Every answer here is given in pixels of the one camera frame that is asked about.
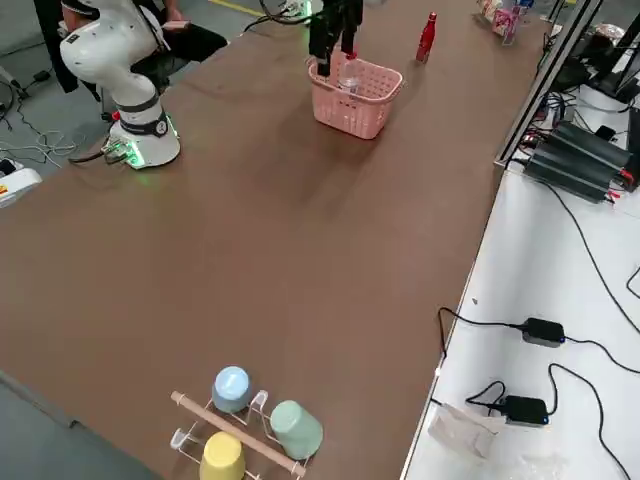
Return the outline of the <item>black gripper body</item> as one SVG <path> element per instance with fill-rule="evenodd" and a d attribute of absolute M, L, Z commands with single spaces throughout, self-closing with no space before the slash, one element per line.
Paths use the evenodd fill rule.
<path fill-rule="evenodd" d="M 363 14 L 363 0 L 322 1 L 321 9 L 311 15 L 309 27 L 334 37 L 355 34 Z"/>

